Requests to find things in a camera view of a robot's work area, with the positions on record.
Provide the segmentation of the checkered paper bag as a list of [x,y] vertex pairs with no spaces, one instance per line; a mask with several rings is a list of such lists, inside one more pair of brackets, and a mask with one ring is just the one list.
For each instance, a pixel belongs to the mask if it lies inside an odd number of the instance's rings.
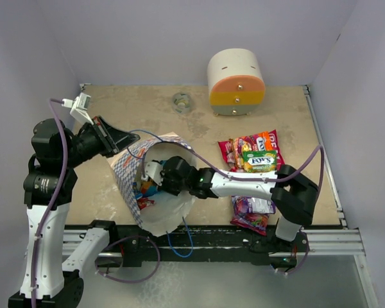
[[155,237],[169,236],[191,211],[196,197],[187,191],[174,196],[148,178],[147,166],[164,164],[171,157],[182,157],[196,166],[192,147],[175,132],[138,141],[109,158],[112,173],[124,202],[136,224]]

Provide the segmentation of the pink REAL crisps bag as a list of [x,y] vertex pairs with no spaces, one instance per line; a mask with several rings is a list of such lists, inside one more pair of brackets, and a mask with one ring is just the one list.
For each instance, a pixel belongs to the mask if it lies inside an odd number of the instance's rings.
[[[270,133],[272,133],[275,136],[275,140],[276,140],[276,143],[277,143],[277,146],[278,146],[278,150],[276,152],[277,152],[277,170],[279,170],[281,165],[284,164],[284,159],[282,158],[282,155],[281,155],[281,152],[280,152],[280,148],[279,148],[279,145],[278,145],[278,137],[277,137],[276,130],[270,131]],[[235,159],[234,159],[234,156],[233,156],[230,139],[227,140],[227,141],[219,141],[218,142],[218,146],[220,148],[223,160],[230,166],[232,171],[246,172],[243,168],[242,169],[238,169],[236,164],[235,164]]]

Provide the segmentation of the green Fox's candy bag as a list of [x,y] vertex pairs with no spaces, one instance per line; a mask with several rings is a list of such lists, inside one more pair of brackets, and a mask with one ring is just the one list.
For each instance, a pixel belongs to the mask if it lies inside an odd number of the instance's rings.
[[267,173],[277,170],[276,151],[247,151],[243,153],[243,169],[247,173]]

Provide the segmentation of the purple snack packet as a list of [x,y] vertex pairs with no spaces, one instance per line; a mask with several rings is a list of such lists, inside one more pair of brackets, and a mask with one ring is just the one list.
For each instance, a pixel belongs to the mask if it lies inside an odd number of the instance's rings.
[[275,205],[268,200],[245,196],[233,196],[232,225],[250,229],[266,236],[266,228],[270,214],[276,213]]

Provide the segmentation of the orange snack packet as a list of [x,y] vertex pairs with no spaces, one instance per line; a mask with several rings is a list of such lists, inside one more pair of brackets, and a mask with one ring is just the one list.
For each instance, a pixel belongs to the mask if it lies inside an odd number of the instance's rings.
[[257,149],[259,151],[272,151],[272,150],[277,151],[278,150],[275,136],[272,133],[268,131],[264,131],[254,135],[254,138],[256,141]]

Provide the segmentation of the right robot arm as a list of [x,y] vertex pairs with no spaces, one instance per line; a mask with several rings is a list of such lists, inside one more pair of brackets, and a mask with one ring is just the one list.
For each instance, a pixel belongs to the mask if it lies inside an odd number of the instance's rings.
[[280,251],[290,249],[298,231],[312,223],[320,194],[319,185],[290,165],[268,173],[235,173],[211,167],[198,169],[175,156],[165,162],[145,163],[144,174],[160,191],[173,196],[186,191],[199,199],[244,196],[272,202],[282,216],[272,237]]

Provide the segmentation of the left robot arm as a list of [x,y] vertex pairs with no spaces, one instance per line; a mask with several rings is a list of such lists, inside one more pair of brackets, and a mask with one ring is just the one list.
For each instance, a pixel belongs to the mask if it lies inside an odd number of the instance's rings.
[[34,154],[23,183],[29,229],[26,271],[20,290],[8,299],[9,307],[78,306],[85,272],[102,250],[118,247],[119,236],[113,221],[95,220],[73,254],[63,259],[65,222],[78,179],[74,169],[97,155],[113,157],[139,139],[101,116],[85,123],[77,134],[58,119],[34,127]]

